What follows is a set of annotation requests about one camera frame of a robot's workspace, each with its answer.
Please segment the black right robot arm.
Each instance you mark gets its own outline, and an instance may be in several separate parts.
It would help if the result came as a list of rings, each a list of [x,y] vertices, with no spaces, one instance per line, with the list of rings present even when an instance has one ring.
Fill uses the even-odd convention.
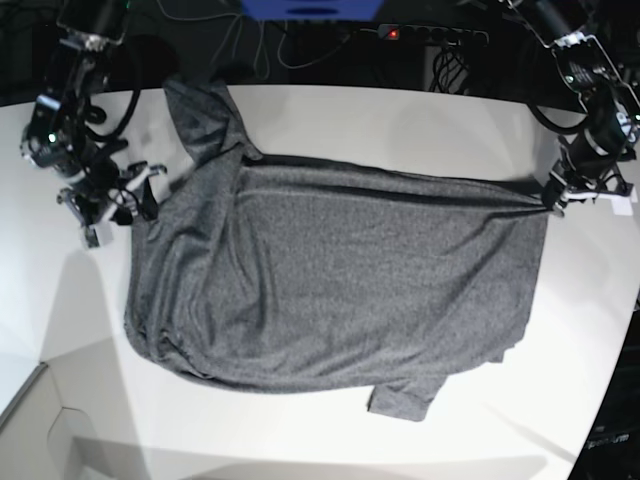
[[[22,156],[64,182],[56,200],[77,219],[87,249],[108,244],[112,224],[156,219],[159,207],[150,180],[167,172],[164,165],[145,161],[121,168],[113,159],[128,146],[123,133],[141,94],[139,61],[132,62],[133,91],[119,123],[109,133],[93,129],[107,115],[91,98],[109,81],[112,53],[124,41],[129,12],[127,1],[64,4],[57,25],[66,34],[54,51],[21,138]]]

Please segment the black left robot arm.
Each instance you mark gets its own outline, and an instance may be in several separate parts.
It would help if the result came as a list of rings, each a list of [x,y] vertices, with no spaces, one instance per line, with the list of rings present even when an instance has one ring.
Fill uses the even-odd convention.
[[[544,185],[541,201],[562,216],[575,202],[607,199],[632,205],[636,190],[619,165],[637,159],[639,96],[624,66],[614,62],[597,25],[580,1],[507,1],[553,56],[564,85],[577,96],[584,118],[560,126],[530,104],[529,111],[555,132],[559,158]]]

